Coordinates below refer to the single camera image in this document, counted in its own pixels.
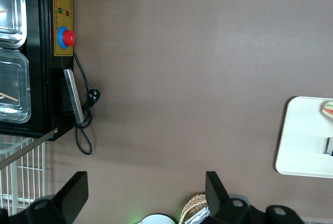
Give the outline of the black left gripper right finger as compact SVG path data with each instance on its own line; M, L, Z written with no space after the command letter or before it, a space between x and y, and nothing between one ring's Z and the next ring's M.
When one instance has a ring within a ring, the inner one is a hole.
M206 172L205 193L210 211L205 223L304 223L291 208L270 205L262 212L246 198L230 196L214 171Z

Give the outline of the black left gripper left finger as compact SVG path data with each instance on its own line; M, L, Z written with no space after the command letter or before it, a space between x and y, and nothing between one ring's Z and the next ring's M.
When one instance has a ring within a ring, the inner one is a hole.
M74 223L87 200L87 172L76 172L55 195L39 198L15 215L2 208L1 223Z

